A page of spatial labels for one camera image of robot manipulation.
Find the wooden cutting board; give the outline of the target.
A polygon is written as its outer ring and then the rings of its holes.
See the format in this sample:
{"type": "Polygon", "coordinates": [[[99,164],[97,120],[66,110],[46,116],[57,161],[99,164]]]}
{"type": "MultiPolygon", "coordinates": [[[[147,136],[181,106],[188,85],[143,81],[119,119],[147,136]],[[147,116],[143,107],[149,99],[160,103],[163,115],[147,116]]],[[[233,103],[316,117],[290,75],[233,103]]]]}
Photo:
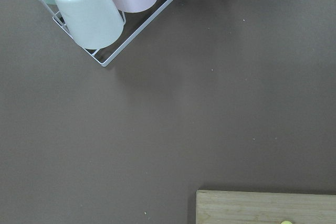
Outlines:
{"type": "Polygon", "coordinates": [[[335,223],[335,195],[198,190],[196,223],[335,223]]]}

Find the white plastic cup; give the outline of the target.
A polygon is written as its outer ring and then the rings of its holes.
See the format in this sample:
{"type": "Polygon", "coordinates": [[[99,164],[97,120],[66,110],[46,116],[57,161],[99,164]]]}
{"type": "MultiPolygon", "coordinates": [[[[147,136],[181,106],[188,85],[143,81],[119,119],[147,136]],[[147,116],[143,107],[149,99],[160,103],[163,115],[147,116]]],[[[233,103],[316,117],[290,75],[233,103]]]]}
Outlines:
{"type": "Polygon", "coordinates": [[[55,0],[73,40],[85,49],[113,44],[123,32],[123,19],[112,0],[55,0]]]}

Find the yellow plastic knife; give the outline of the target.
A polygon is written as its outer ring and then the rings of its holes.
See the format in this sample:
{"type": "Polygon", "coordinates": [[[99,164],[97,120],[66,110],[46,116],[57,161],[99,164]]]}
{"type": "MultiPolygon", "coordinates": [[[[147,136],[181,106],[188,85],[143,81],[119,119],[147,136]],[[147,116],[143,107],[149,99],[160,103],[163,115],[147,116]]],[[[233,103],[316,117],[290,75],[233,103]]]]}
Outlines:
{"type": "Polygon", "coordinates": [[[291,222],[291,221],[288,221],[288,220],[284,220],[284,221],[282,221],[280,224],[292,224],[292,222],[291,222]]]}

